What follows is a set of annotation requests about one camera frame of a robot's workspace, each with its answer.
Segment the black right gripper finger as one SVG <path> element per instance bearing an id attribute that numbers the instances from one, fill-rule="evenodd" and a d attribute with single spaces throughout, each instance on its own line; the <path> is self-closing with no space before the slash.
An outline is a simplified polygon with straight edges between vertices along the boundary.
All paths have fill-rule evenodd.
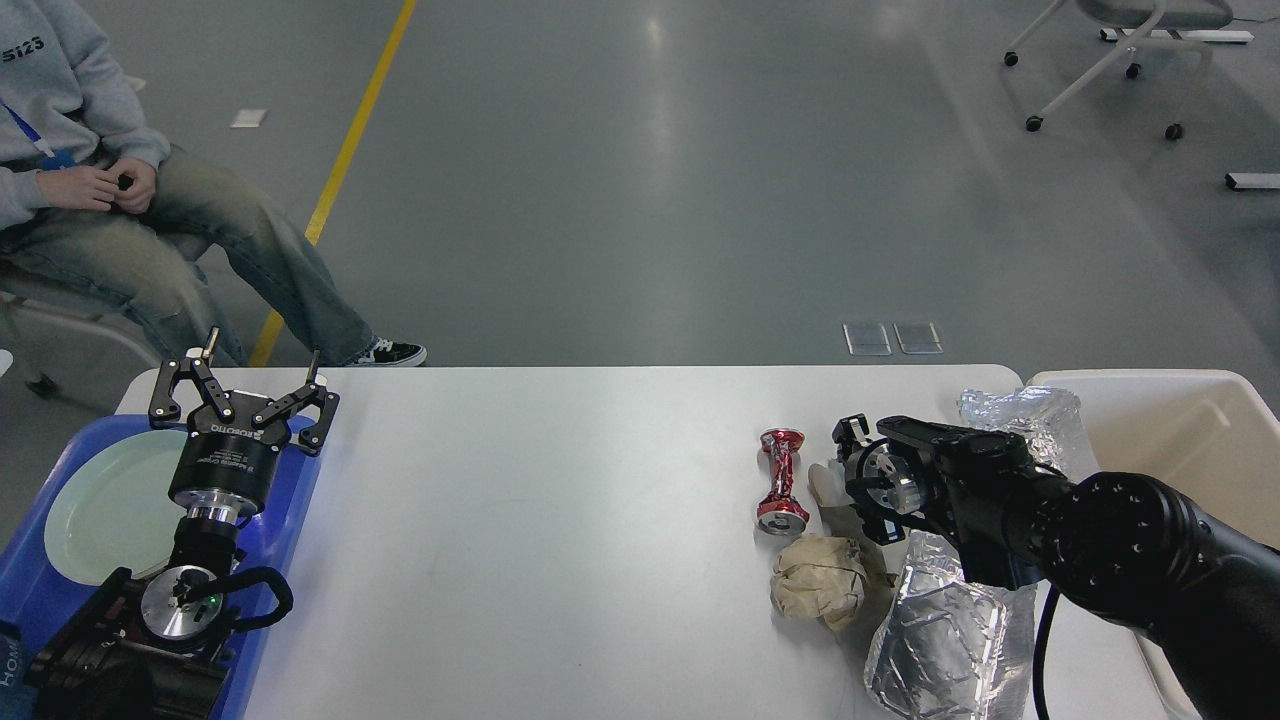
<path id="1" fill-rule="evenodd" d="M 836 445 L 837 460 L 845 480 L 863 475 L 863 456 L 873 446 L 869 432 L 870 427 L 864 414 L 854 414 L 836 421 L 832 441 Z"/>
<path id="2" fill-rule="evenodd" d="M 904 515 L 887 495 L 860 495 L 852 502 L 861 519 L 863 533 L 879 546 L 895 544 L 908 537 Z"/>

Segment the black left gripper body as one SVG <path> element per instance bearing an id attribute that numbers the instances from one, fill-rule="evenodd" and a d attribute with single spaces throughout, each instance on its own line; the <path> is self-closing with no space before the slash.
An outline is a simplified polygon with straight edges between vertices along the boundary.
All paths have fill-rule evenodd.
<path id="1" fill-rule="evenodd" d="M 282 452 L 292 436 L 288 424 L 280 421 L 262 429 L 212 423 L 188 430 L 168 496 L 192 509 L 200 497 L 229 495 L 239 500 L 241 514 L 257 515 L 268 507 Z"/>

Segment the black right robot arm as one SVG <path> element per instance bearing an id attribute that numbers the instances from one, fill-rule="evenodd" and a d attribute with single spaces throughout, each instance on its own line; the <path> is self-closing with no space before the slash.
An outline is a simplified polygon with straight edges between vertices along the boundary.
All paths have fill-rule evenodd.
<path id="1" fill-rule="evenodd" d="M 872 541 L 928 530 L 957 551 L 969 582 L 1050 582 L 1033 653 L 1038 717 L 1048 715 L 1044 660 L 1060 598 L 1156 643 L 1203 719 L 1277 716 L 1274 547 L 1153 477 L 1098 471 L 1071 483 L 1011 432 L 910 416 L 876 427 L 879 438 L 868 439 L 858 414 L 832 432 Z"/>

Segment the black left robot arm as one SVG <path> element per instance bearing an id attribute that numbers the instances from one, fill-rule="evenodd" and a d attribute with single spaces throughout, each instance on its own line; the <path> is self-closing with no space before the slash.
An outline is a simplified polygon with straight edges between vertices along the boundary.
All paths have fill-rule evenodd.
<path id="1" fill-rule="evenodd" d="M 142 577 L 113 570 L 37 652 L 24 675 L 37 719 L 211 717 L 234 637 L 293 609 L 282 571 L 246 566 L 239 537 L 268 509 L 284 454 L 321 452 L 340 398 L 316 365 L 279 398 L 224 389 L 219 334 L 161 365 L 148 405 L 155 430 L 187 433 L 168 491 L 184 512 L 172 553 Z"/>

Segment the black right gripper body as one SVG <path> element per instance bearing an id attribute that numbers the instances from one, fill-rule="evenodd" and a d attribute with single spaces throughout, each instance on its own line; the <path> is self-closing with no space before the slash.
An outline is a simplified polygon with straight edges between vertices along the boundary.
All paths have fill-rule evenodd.
<path id="1" fill-rule="evenodd" d="M 845 488 L 867 521 L 923 521 L 936 500 L 922 450 L 897 439 L 845 445 Z"/>

